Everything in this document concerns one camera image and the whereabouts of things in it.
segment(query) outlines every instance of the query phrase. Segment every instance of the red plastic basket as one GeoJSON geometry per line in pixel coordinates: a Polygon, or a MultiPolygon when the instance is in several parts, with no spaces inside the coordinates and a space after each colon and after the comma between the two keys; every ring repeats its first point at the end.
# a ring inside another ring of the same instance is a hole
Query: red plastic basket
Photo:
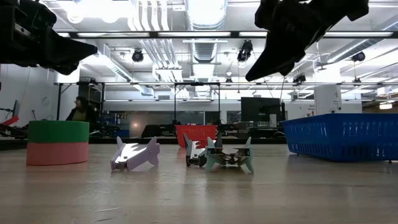
{"type": "Polygon", "coordinates": [[[184,133],[192,141],[200,141],[198,147],[207,146],[207,137],[216,139],[217,125],[176,125],[178,145],[185,147],[184,133]]]}

